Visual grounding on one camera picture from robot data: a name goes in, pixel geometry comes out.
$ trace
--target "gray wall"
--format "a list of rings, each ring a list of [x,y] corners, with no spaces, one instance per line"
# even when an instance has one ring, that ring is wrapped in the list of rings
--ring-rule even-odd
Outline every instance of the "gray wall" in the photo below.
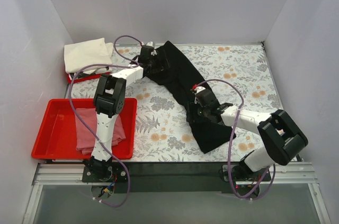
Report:
[[[263,41],[285,1],[52,0],[74,42],[131,34],[158,43]]]
[[[309,139],[332,223],[339,223],[339,0],[287,0],[267,40],[284,108]]]
[[[0,0],[0,223],[21,223],[37,162],[31,150],[47,102],[63,97],[63,46],[50,0]]]

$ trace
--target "pink cloth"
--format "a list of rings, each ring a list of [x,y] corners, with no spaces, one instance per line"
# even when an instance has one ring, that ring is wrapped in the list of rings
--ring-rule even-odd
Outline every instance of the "pink cloth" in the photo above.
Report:
[[[96,132],[96,112],[95,109],[76,109],[81,118]],[[79,118],[75,116],[76,127],[76,149],[81,151],[83,155],[90,154],[93,151],[95,144],[95,137],[90,131],[80,122]],[[121,140],[125,139],[125,132],[122,127],[120,116],[118,116],[112,135],[112,146],[117,145]]]

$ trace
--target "purple cable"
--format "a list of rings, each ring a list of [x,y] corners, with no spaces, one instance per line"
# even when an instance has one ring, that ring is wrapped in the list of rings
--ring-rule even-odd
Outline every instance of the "purple cable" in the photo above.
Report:
[[[123,59],[125,59],[125,60],[127,60],[127,61],[134,62],[134,63],[137,65],[137,67],[138,67],[138,66],[139,66],[139,63],[138,63],[137,61],[135,61],[135,60],[133,60],[133,59],[130,59],[130,58],[127,58],[126,56],[123,56],[121,53],[118,52],[117,47],[116,47],[117,41],[118,41],[119,39],[123,38],[123,37],[128,37],[128,38],[134,39],[134,40],[138,41],[138,42],[140,43],[141,46],[142,46],[142,42],[141,42],[140,40],[138,40],[137,38],[131,36],[131,35],[122,35],[122,36],[117,37],[116,40],[115,40],[114,43],[113,43],[113,48],[114,48],[114,50],[117,52],[117,54],[118,54],[119,56],[121,56]]]
[[[113,155],[113,153],[111,153],[107,147],[100,141],[100,138],[96,135],[96,133],[90,128],[90,126],[88,126],[86,124],[86,122],[81,118],[81,116],[78,114],[78,112],[76,112],[75,108],[74,108],[74,105],[73,105],[73,101],[72,101],[72,88],[73,88],[73,85],[74,85],[74,80],[77,78],[77,76],[84,70],[84,69],[87,69],[87,68],[91,68],[91,67],[96,67],[96,66],[102,66],[103,68],[104,67],[114,67],[114,68],[122,68],[122,69],[130,69],[131,67],[128,67],[128,66],[120,66],[120,65],[112,65],[112,64],[92,64],[92,65],[88,65],[88,66],[85,66],[83,67],[82,69],[80,69],[75,75],[74,77],[72,78],[72,81],[70,82],[70,85],[69,85],[69,92],[68,92],[68,99],[69,99],[69,104],[70,104],[70,107],[72,108],[74,114],[79,118],[80,122],[93,134],[93,136],[95,137],[95,139],[99,142],[99,144],[102,146],[102,148],[104,148],[104,150],[109,153],[113,159],[115,159],[122,167],[123,169],[125,170],[126,174],[127,174],[127,182],[128,182],[128,187],[127,187],[127,192],[126,192],[126,197],[125,199],[119,203],[119,204],[111,204],[109,202],[105,202],[99,198],[95,198],[96,200],[104,203],[104,204],[107,204],[111,207],[114,207],[114,208],[117,208],[117,207],[120,207],[122,206],[127,198],[128,198],[128,194],[129,194],[129,191],[130,191],[130,187],[131,187],[131,181],[130,181],[130,175],[129,175],[129,172],[128,172],[128,169],[127,167],[125,166],[125,164],[120,160],[118,159],[115,155]]]
[[[231,136],[229,138],[229,144],[228,144],[228,156],[227,156],[227,172],[228,172],[228,179],[229,179],[229,182],[231,184],[231,189],[234,193],[234,195],[236,195],[238,198],[240,199],[247,199],[247,200],[251,200],[249,199],[249,196],[256,190],[256,188],[258,188],[258,186],[260,185],[260,183],[263,181],[263,179],[265,178],[266,174],[268,173],[269,171],[269,167],[267,167],[267,169],[265,170],[265,174],[260,177],[259,181],[254,185],[254,187],[250,190],[250,192],[248,192],[247,194],[245,195],[240,195],[234,188],[233,186],[233,180],[232,180],[232,173],[231,173],[231,151],[232,151],[232,142],[233,142],[233,136],[234,136],[234,132],[235,132],[235,128],[237,127],[237,124],[238,124],[238,120],[239,120],[239,115],[240,115],[240,109],[242,108],[242,106],[244,105],[244,97],[242,96],[241,92],[234,86],[232,85],[231,83],[225,81],[225,80],[222,80],[222,79],[209,79],[209,80],[205,80],[201,83],[199,83],[197,86],[200,86],[202,84],[205,84],[207,82],[210,82],[210,81],[219,81],[219,82],[223,82],[225,84],[228,84],[230,87],[232,87],[236,92],[237,94],[240,96],[242,102],[241,104],[239,105],[238,107],[238,111],[237,111],[237,114],[235,116],[235,119],[234,119],[234,124],[233,124],[233,128],[232,128],[232,132],[231,132]],[[273,175],[272,175],[272,179],[271,179],[271,182],[270,182],[270,185],[269,187],[266,189],[266,191],[252,199],[252,200],[257,200],[257,199],[261,199],[263,196],[266,195],[266,193],[269,191],[269,189],[271,188],[272,184],[273,184],[273,181],[274,181],[274,178],[275,178],[275,165],[273,165]]]

